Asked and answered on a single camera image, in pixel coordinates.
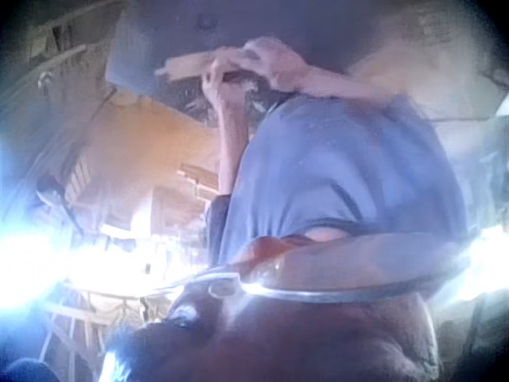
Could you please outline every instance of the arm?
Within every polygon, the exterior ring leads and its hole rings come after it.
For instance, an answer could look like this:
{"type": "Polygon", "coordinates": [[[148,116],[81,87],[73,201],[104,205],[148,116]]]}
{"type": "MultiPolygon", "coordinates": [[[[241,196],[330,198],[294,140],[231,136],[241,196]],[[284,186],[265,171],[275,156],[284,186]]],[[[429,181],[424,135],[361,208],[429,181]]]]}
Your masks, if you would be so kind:
{"type": "Polygon", "coordinates": [[[220,195],[233,191],[240,159],[247,146],[248,133],[244,110],[225,107],[218,112],[220,129],[220,195]]]}
{"type": "Polygon", "coordinates": [[[229,54],[231,63],[265,77],[273,89],[282,92],[354,99],[377,106],[384,106],[393,97],[385,89],[308,65],[290,47],[271,37],[248,41],[242,49],[232,49],[229,54]]]}
{"type": "Polygon", "coordinates": [[[245,116],[246,94],[240,84],[224,82],[231,66],[224,59],[227,49],[216,52],[216,58],[202,76],[202,88],[214,108],[220,130],[219,192],[233,191],[240,159],[248,142],[245,116]]]}
{"type": "Polygon", "coordinates": [[[383,107],[394,96],[385,89],[361,84],[339,73],[325,69],[311,67],[308,75],[298,85],[301,93],[319,98],[336,97],[341,99],[356,99],[383,107]]]}

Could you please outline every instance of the blue shirt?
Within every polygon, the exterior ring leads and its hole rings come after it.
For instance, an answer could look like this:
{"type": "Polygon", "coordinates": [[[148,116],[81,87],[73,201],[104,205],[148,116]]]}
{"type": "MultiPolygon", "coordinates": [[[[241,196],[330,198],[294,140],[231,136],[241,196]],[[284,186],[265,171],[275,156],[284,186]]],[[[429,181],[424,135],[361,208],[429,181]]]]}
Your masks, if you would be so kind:
{"type": "Polygon", "coordinates": [[[466,231],[464,204],[434,129],[403,96],[383,110],[299,95],[268,114],[230,197],[209,211],[214,263],[260,236],[311,228],[351,235],[466,231]]]}

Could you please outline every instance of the man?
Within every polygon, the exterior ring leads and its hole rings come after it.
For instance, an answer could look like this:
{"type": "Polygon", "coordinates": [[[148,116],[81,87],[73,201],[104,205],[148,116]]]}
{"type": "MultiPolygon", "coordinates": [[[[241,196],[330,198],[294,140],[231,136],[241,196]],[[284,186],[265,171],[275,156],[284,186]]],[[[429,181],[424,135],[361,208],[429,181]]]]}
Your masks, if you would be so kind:
{"type": "MultiPolygon", "coordinates": [[[[221,196],[208,212],[213,265],[302,253],[316,262],[325,253],[346,255],[348,263],[378,261],[404,248],[406,265],[388,272],[396,275],[424,267],[425,245],[414,242],[415,232],[434,243],[461,240],[455,177],[433,128],[404,97],[309,66],[266,37],[218,51],[202,81],[221,142],[221,196]],[[225,72],[238,68],[294,93],[250,142],[244,92],[224,81],[225,72]],[[393,251],[377,247],[387,237],[395,238],[393,251]]],[[[377,271],[369,275],[383,273],[377,271]]],[[[330,304],[243,292],[216,297],[206,281],[187,285],[164,322],[113,342],[101,380],[438,377],[421,293],[330,304]]]]}

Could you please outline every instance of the hand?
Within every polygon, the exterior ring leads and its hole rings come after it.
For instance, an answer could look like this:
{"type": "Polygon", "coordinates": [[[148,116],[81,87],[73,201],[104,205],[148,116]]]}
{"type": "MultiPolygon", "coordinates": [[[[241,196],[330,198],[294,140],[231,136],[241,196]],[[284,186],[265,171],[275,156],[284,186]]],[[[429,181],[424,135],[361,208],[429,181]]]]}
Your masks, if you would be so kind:
{"type": "Polygon", "coordinates": [[[243,51],[231,50],[228,60],[269,81],[274,90],[295,92],[301,89],[311,67],[289,46],[272,37],[248,41],[243,51]]]}
{"type": "Polygon", "coordinates": [[[243,109],[246,102],[246,92],[241,84],[223,81],[224,73],[237,70],[228,59],[233,50],[235,49],[223,48],[217,50],[215,60],[202,75],[202,90],[217,113],[227,109],[243,109]]]}

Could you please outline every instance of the bright light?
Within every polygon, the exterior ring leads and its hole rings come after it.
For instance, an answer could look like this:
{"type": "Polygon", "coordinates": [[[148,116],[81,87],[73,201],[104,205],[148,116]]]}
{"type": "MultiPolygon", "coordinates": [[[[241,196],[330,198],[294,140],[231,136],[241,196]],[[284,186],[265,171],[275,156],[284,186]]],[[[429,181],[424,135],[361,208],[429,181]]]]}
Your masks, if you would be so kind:
{"type": "Polygon", "coordinates": [[[509,235],[501,226],[484,229],[470,247],[471,266],[464,274],[459,299],[509,288],[509,235]]]}
{"type": "Polygon", "coordinates": [[[64,259],[43,235],[0,240],[0,308],[17,308],[42,296],[64,277],[64,259]]]}
{"type": "Polygon", "coordinates": [[[70,254],[68,277],[74,287],[122,296],[143,296],[153,289],[146,260],[111,246],[81,247],[70,254]]]}
{"type": "Polygon", "coordinates": [[[111,382],[112,380],[127,380],[130,369],[119,360],[114,353],[107,353],[104,357],[103,371],[99,382],[111,382]]]}

